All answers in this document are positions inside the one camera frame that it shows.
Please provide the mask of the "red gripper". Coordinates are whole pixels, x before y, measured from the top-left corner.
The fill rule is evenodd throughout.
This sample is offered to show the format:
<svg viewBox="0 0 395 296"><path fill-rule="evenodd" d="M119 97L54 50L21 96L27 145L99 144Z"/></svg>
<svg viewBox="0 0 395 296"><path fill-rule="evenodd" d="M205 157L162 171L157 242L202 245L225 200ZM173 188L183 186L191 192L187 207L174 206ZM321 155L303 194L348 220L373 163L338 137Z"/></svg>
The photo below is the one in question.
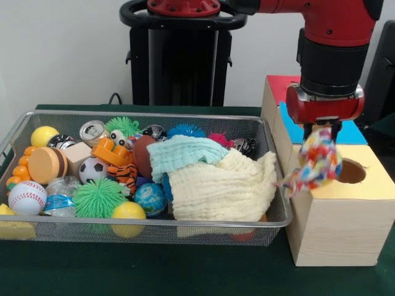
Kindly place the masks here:
<svg viewBox="0 0 395 296"><path fill-rule="evenodd" d="M336 139L344 120L354 120L363 111L364 90L358 85L349 97L324 98L307 94L298 84L291 84L286 91L286 108L295 124L304 124L304 137L312 133L313 123L336 121L331 124L331 138Z"/></svg>

